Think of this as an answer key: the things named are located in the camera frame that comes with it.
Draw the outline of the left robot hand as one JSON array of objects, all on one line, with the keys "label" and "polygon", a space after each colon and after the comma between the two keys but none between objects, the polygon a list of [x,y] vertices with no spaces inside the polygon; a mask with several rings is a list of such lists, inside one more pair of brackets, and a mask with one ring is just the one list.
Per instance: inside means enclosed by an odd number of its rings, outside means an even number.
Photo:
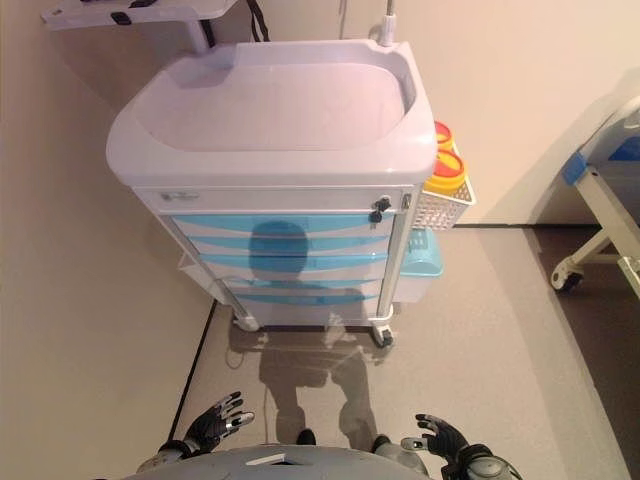
[{"label": "left robot hand", "polygon": [[253,412],[241,409],[243,403],[240,391],[223,397],[193,421],[184,441],[193,452],[212,452],[223,439],[254,421]]}]

